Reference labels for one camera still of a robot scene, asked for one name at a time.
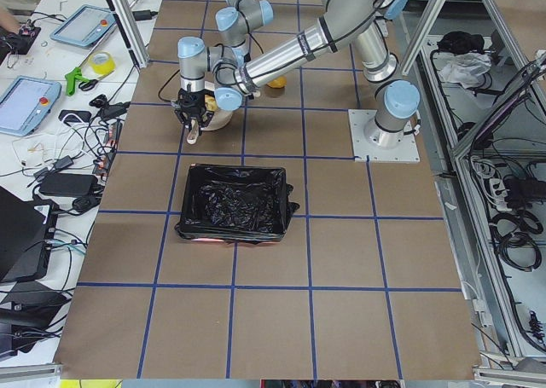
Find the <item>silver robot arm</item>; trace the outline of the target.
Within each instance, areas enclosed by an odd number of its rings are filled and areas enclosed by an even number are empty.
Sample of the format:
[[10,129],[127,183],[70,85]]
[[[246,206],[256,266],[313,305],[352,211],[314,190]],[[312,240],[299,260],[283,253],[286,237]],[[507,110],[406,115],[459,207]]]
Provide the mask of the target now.
[[[196,37],[177,43],[181,88],[172,105],[188,131],[188,143],[196,143],[216,111],[233,113],[246,98],[285,73],[352,46],[360,54],[364,77],[376,89],[377,110],[364,126],[364,135],[378,148],[399,145],[421,98],[411,82],[397,77],[398,59],[387,48],[376,17],[393,20],[407,0],[321,0],[324,12],[312,26],[255,59],[249,55],[248,41],[254,31],[273,21],[271,4],[224,1],[226,7],[215,16],[221,44],[208,47]],[[207,107],[209,96],[216,110]]]
[[240,64],[249,62],[249,39],[252,32],[269,25],[274,10],[267,0],[224,0],[227,6],[215,15],[223,45],[235,52]]

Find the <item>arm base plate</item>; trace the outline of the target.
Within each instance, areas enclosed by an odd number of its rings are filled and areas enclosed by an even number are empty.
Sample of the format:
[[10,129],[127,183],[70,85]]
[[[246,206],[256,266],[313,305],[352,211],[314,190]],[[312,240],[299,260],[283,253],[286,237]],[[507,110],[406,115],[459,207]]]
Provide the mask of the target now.
[[408,120],[403,131],[391,133],[375,123],[373,109],[349,109],[353,158],[357,162],[419,163],[421,158]]

